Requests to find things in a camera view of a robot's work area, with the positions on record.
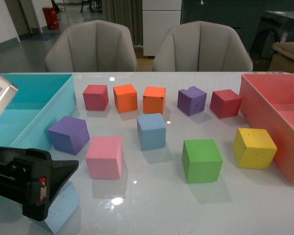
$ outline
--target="purple cube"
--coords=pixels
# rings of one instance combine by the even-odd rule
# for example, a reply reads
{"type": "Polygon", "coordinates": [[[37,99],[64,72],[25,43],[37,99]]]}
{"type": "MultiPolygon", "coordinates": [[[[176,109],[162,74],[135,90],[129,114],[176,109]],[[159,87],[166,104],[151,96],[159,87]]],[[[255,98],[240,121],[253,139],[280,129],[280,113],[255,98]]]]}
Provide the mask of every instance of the purple cube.
{"type": "Polygon", "coordinates": [[[76,155],[90,140],[86,121],[65,116],[49,128],[56,150],[76,155]]]}
{"type": "Polygon", "coordinates": [[[198,114],[205,109],[207,93],[197,87],[190,87],[188,90],[178,91],[177,107],[186,115],[198,114]]]}

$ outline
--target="light blue cube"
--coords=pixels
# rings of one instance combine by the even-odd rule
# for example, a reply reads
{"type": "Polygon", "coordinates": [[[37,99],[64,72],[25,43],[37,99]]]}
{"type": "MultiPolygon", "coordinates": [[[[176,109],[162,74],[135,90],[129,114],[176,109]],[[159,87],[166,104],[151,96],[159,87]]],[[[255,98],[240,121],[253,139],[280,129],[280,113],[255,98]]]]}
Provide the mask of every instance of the light blue cube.
{"type": "Polygon", "coordinates": [[[56,234],[79,204],[80,200],[73,183],[67,181],[49,207],[47,218],[44,221],[30,220],[56,234]]]}
{"type": "Polygon", "coordinates": [[[166,129],[160,113],[137,116],[137,131],[141,150],[166,147],[166,129]]]}

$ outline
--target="chair backrest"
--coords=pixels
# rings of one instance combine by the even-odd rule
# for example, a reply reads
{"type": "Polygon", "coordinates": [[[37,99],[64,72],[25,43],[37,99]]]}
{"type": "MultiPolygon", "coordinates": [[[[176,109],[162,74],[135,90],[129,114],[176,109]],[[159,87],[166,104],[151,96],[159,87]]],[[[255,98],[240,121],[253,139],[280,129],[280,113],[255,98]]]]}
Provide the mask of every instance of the chair backrest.
{"type": "Polygon", "coordinates": [[[48,72],[136,71],[129,29],[96,20],[68,27],[45,58],[48,72]]]}
{"type": "Polygon", "coordinates": [[[169,29],[153,61],[153,71],[252,71],[237,32],[203,21],[169,29]]]}

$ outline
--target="cyan plastic box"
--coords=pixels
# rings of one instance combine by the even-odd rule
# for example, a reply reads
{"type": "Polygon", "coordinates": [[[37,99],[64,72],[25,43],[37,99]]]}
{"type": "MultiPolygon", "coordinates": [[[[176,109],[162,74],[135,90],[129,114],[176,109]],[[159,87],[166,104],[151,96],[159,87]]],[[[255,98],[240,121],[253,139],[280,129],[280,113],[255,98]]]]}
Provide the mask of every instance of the cyan plastic box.
{"type": "Polygon", "coordinates": [[[48,150],[48,129],[76,107],[72,74],[7,73],[19,92],[0,116],[0,146],[48,150]]]}

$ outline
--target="pink plastic box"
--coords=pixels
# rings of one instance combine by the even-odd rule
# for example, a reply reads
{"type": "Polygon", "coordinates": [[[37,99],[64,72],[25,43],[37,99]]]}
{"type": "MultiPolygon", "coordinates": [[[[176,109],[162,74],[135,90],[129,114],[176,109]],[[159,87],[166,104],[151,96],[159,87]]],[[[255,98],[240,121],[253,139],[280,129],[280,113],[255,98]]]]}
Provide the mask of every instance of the pink plastic box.
{"type": "Polygon", "coordinates": [[[294,74],[243,74],[240,96],[248,124],[268,131],[278,148],[273,160],[294,184],[294,74]]]}

